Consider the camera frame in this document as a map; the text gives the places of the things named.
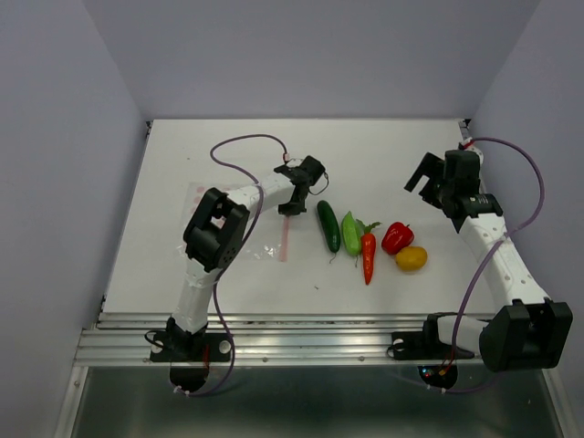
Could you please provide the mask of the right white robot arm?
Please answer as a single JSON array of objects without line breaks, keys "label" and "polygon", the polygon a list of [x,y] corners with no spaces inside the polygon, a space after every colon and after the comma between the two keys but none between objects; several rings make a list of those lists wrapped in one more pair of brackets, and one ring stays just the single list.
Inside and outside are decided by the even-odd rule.
[{"label": "right white robot arm", "polygon": [[479,356],[492,372],[552,369],[561,358],[573,314],[565,302],[554,301],[529,272],[506,227],[503,210],[490,193],[480,193],[478,153],[450,150],[443,157],[426,153],[405,189],[427,180],[422,199],[441,210],[466,242],[479,266],[463,301],[484,279],[497,307],[483,321],[457,313],[428,316],[420,334],[422,350],[440,356],[449,350],[454,362],[461,353]]}]

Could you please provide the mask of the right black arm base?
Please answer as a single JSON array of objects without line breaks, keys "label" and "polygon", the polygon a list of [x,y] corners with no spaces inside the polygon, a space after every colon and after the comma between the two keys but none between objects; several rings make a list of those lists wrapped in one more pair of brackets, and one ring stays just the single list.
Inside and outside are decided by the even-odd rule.
[{"label": "right black arm base", "polygon": [[386,355],[394,360],[421,360],[417,366],[422,382],[431,388],[449,391],[458,380],[458,369],[451,361],[452,346],[439,340],[440,314],[432,314],[418,331],[391,333]]}]

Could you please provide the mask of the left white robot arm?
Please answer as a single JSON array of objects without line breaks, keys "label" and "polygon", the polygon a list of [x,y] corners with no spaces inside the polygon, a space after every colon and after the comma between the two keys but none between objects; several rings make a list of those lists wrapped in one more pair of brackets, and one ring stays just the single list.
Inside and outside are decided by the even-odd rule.
[{"label": "left white robot arm", "polygon": [[172,313],[179,330],[171,344],[182,359],[202,352],[198,332],[207,325],[214,287],[245,245],[246,233],[259,215],[272,208],[285,216],[304,213],[310,188],[325,172],[320,161],[307,156],[298,166],[283,164],[263,180],[239,189],[206,191],[183,232],[186,278]]}]

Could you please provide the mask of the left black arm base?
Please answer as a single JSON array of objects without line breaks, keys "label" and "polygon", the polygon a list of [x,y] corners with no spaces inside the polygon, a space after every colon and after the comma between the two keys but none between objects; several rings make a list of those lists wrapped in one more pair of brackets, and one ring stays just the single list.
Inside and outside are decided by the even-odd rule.
[{"label": "left black arm base", "polygon": [[[206,332],[204,325],[196,333],[184,331],[173,318],[165,329],[151,329],[144,335],[150,345],[149,361],[169,364],[169,381],[173,391],[185,397],[205,397],[219,392],[235,365],[234,337],[227,327],[225,333]],[[225,375],[211,385],[211,365],[227,364]]]}]

